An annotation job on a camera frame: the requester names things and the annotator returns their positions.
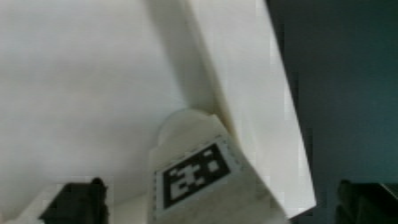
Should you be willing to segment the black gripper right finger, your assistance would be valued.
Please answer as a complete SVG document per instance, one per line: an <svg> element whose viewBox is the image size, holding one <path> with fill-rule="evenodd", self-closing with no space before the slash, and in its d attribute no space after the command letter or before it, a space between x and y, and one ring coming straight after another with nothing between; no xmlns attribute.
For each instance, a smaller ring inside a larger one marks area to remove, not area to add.
<svg viewBox="0 0 398 224"><path fill-rule="evenodd" d="M333 224L398 224L398 183L353 183L337 186Z"/></svg>

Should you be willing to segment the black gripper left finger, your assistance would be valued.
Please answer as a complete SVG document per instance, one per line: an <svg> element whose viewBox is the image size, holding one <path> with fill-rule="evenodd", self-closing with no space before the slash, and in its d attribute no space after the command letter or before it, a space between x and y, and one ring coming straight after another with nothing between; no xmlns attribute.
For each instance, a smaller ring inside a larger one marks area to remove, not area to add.
<svg viewBox="0 0 398 224"><path fill-rule="evenodd" d="M106 186L99 178L88 183L67 183L39 220L44 224L108 224L104 199Z"/></svg>

